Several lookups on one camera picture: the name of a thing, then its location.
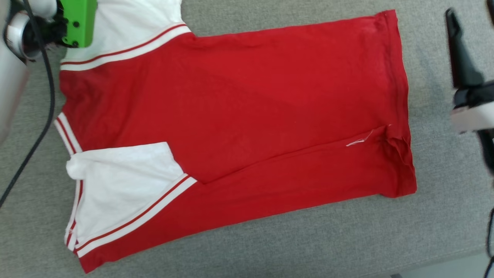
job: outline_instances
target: loose white thread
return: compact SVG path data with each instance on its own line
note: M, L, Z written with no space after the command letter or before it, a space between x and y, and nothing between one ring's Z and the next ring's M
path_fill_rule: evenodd
M372 134L373 132L374 132L374 130L371 130L371 131L370 131L370 133L369 133L369 135L367 135L367 137L365 137L365 138L363 138L363 139L358 139L358 140L357 140L357 141L355 141L355 142L351 142L350 144L348 144L348 145L347 145L347 147L349 147L349 146L351 146L351 145L358 144L358 143L363 143L363 142L365 142L365 141L369 138L369 136L371 136L371 134Z

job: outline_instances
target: raglan shirt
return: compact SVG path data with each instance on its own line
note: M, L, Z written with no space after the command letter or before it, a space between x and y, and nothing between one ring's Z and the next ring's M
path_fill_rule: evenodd
M180 0L98 2L69 49L55 125L76 196L65 243L90 272L198 232L414 193L394 11L197 37Z

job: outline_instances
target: striped trim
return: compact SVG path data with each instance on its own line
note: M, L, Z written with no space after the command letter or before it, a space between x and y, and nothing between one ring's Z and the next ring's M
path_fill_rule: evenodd
M153 39L138 46L113 53L99 55L87 61L64 61L61 63L60 70L82 71L98 67L108 62L131 59L153 51L166 44L171 39L190 32L190 29L185 25L185 23L178 23L177 25L172 26L161 32Z
M58 133L60 134L65 147L67 148L69 154L72 156L75 153L82 152L81 145L77 142L76 136L70 127L69 121L67 117L62 112L58 115L55 120L55 127L57 128ZM69 223L67 224L67 228L65 229L64 242L69 250L73 251L76 245L76 212L77 206L81 201L82 197L82 187L83 182L81 180L76 181L76 194L74 197L74 204L72 207L72 213L70 215Z
M82 242L76 244L75 253L82 257L89 253L96 247L112 242L146 223L148 220L157 215L168 204L170 204L176 197L183 193L190 186L197 181L187 174L181 175L174 183L167 186L167 188L160 194L160 197L149 206L143 208L136 216L130 218L123 225L119 225L116 228L110 228L111 230L101 235L88 238Z

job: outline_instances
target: green bracket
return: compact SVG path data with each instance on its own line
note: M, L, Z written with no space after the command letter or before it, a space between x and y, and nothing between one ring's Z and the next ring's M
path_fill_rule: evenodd
M67 21L67 36L62 41L72 47L91 45L97 0L60 0Z

